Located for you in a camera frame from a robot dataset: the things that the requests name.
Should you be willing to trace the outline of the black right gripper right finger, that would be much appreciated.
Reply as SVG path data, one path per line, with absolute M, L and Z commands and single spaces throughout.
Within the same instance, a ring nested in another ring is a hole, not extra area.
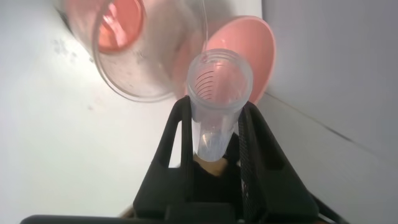
M 314 199 L 256 105 L 244 105 L 238 126 L 244 221 L 316 222 L 318 207 Z

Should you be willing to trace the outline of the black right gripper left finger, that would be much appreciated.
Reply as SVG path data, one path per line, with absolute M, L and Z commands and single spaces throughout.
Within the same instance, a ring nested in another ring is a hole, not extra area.
M 170 168 L 170 157 L 177 126 L 182 125 L 181 158 L 178 168 Z M 146 176 L 134 199 L 139 217 L 162 218 L 167 207 L 193 199 L 193 143 L 190 98 L 185 96 L 173 106 L 160 143 Z

